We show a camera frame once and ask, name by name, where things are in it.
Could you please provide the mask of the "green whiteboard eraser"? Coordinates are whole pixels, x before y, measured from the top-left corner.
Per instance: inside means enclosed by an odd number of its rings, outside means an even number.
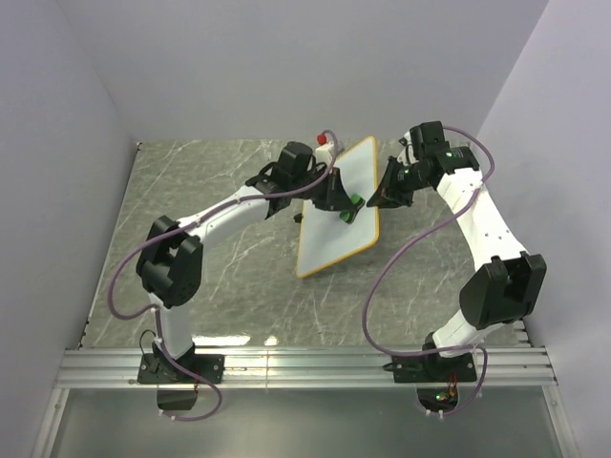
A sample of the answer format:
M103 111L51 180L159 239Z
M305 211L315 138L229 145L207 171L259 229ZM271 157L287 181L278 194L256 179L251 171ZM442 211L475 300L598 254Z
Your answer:
M346 224L352 224L359 211L365 206L365 200L357 193L350 196L351 207L340 212L340 219Z

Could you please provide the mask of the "yellow framed whiteboard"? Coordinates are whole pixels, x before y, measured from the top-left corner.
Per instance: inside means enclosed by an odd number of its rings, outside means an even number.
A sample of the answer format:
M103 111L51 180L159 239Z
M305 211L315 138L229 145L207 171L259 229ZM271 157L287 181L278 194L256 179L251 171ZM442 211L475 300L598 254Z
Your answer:
M350 203L357 211L323 211L303 205L296 275L309 277L372 247L379 239L379 212L367 201L378 186L378 148L368 136L341 153L335 162Z

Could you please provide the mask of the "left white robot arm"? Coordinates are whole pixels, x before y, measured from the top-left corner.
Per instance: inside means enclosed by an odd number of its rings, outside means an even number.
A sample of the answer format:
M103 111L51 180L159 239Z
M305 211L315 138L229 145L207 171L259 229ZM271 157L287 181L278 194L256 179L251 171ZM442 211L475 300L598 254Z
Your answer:
M157 219L137 261L137 274L158 307L159 372L172 384L193 372L193 343L185 304L200 288L204 255L251 224L270 219L292 200L310 201L318 210L351 223L363 206L345 190L334 162L342 143L324 139L312 149L289 141L279 157L263 166L232 196L182 220Z

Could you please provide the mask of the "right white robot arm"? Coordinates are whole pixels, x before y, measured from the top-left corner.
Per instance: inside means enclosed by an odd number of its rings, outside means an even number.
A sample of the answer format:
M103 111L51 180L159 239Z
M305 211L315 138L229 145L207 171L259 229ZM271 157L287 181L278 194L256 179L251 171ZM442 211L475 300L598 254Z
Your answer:
M498 328L530 315L547 265L512 234L486 188L473 151L446 139L449 126L430 121L401 138L403 155L390 157L367 205L378 209L409 207L416 192L431 188L451 211L467 241L474 274L459 292L459 309L432 332L421 351L392 351L386 369L399 383L475 380L471 352Z

